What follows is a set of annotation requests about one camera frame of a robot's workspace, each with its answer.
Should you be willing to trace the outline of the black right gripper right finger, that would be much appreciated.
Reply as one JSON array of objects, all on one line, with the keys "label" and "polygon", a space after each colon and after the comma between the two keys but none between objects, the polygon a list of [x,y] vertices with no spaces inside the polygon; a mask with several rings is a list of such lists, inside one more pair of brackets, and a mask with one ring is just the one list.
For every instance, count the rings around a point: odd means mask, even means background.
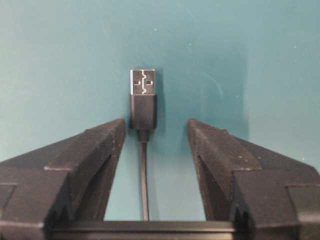
[{"label": "black right gripper right finger", "polygon": [[187,121],[207,220],[229,220],[252,240],[317,240],[320,175],[308,164]]}]

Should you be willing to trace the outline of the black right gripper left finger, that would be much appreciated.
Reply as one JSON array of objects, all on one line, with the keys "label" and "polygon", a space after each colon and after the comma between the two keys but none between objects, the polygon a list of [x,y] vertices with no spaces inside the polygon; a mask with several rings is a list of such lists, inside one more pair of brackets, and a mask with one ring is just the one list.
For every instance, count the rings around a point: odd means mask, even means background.
[{"label": "black right gripper left finger", "polygon": [[118,118],[0,164],[0,237],[47,240],[70,220],[102,220],[126,136]]}]

